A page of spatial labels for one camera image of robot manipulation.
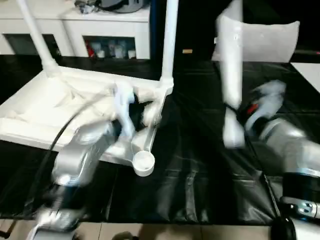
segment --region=white cabinet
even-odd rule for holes
[[[52,55],[150,58],[149,6],[82,15],[72,0],[27,2]],[[37,54],[29,33],[16,1],[1,1],[0,54]]]
[[[63,23],[56,19],[38,19],[37,24],[52,55],[74,56]],[[23,19],[0,19],[1,54],[37,54],[30,31]]]

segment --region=table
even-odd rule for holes
[[[158,80],[161,64],[148,60],[62,57],[61,66]],[[0,56],[0,101],[41,70],[37,56]],[[163,109],[152,153],[155,169],[138,177],[130,167],[100,162],[87,199],[84,221],[269,225],[276,216],[272,197],[282,194],[280,160],[263,144],[225,149],[224,105],[218,64],[185,61],[174,67],[174,90]],[[269,80],[286,83],[277,114],[320,142],[319,93],[288,63],[245,63],[243,97]],[[0,141],[0,218],[32,219],[50,186],[50,158],[34,201],[26,199],[45,151]]]

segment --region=small round cup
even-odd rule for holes
[[[149,176],[154,171],[155,157],[149,151],[139,151],[133,156],[132,166],[138,176]]]

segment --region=red part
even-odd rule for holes
[[[247,114],[251,114],[253,111],[255,111],[257,108],[258,108],[258,104],[255,103],[255,104],[252,104],[249,109],[246,111]]]

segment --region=white dish rack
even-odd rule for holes
[[[57,133],[81,105],[98,93],[110,94],[110,88],[122,81],[137,91],[140,101],[154,101],[146,107],[143,114],[143,122],[148,127],[132,140],[137,148],[136,152],[150,152],[157,131],[153,123],[161,114],[166,96],[171,94],[174,85],[172,73],[178,0],[167,1],[160,81],[58,66],[50,55],[27,3],[25,0],[17,0],[17,3],[30,28],[43,70],[0,105],[0,139],[49,149]],[[102,99],[74,120],[62,134],[54,150],[59,151],[67,144],[77,127],[97,119],[115,117],[113,97]],[[117,142],[104,153],[101,160],[132,166],[133,156],[128,156],[125,148],[132,148],[132,145],[127,147],[126,144]]]

